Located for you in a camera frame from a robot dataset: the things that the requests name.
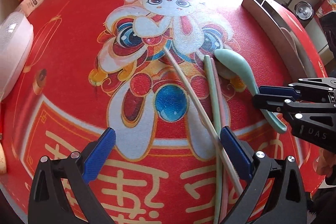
blue textured pad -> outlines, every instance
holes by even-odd
[[[107,128],[97,140],[97,145],[84,162],[83,179],[86,184],[97,178],[115,144],[116,133],[112,128]]]
[[[297,93],[294,88],[287,88],[284,86],[263,86],[262,85],[259,88],[259,91],[261,94],[293,97],[294,100],[298,100],[300,98],[300,94]]]
[[[241,145],[241,141],[237,139],[229,127],[222,128],[220,142],[236,169],[239,178],[250,182],[253,177],[254,167],[249,151]]]

teal plastic spoon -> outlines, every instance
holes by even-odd
[[[215,50],[215,57],[225,67],[237,74],[241,80],[243,80],[252,96],[260,93],[252,69],[244,57],[237,52],[223,48]],[[273,112],[269,112],[265,109],[261,109],[261,112],[276,132],[279,134],[286,133],[287,127]]]

